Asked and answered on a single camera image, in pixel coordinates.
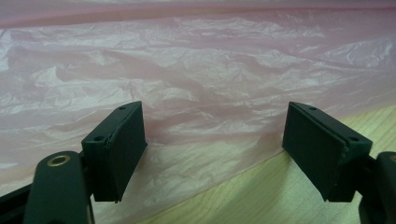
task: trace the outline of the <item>wrinkled plastic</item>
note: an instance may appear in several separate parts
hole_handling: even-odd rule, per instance
[[[122,202],[93,205],[97,223],[136,221],[271,158],[289,101],[337,118],[396,101],[387,1],[14,2],[0,9],[1,195],[143,102],[148,149]]]

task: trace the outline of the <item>black clamp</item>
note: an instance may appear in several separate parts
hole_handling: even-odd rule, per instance
[[[323,111],[290,102],[283,148],[323,200],[351,202],[362,195],[361,223],[396,223],[396,153],[369,156],[372,141]]]
[[[32,185],[0,198],[0,223],[94,223],[90,196],[119,202],[148,145],[142,104],[123,105],[82,142],[82,151],[52,154]]]

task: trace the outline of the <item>metal grommet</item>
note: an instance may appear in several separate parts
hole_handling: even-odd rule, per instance
[[[70,161],[70,157],[67,155],[61,155],[51,158],[48,162],[48,166],[60,166]]]

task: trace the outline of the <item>pink plastic sheet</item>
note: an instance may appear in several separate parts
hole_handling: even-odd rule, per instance
[[[143,102],[148,149],[122,202],[93,205],[97,223],[137,221],[271,158],[288,101],[337,118],[396,101],[388,1],[1,5],[1,195]]]

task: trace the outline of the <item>light wood table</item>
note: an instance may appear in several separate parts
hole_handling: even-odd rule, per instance
[[[341,119],[374,142],[371,156],[396,150],[396,105]],[[359,193],[352,203],[325,203],[286,152],[146,223],[360,223]]]

